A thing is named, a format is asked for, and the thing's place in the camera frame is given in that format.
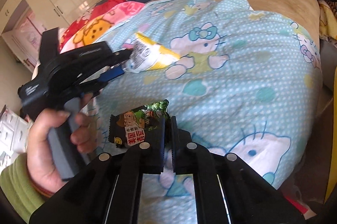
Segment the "green sleeve forearm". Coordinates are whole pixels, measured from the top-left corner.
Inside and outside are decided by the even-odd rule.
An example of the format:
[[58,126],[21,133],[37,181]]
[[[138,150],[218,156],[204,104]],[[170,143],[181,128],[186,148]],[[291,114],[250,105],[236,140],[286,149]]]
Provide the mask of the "green sleeve forearm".
[[54,193],[38,186],[27,168],[27,154],[20,154],[1,172],[1,189],[18,215],[26,222]]

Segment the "person's left hand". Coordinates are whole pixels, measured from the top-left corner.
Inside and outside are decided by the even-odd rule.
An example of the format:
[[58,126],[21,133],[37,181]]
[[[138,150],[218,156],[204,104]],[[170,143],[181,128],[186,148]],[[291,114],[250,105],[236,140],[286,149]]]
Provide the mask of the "person's left hand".
[[[27,140],[27,170],[37,188],[54,194],[65,183],[54,165],[47,135],[52,127],[60,127],[70,114],[66,111],[45,109],[30,128]],[[71,134],[70,140],[80,153],[91,153],[96,149],[96,124],[93,117],[79,112],[75,116],[79,128]]]

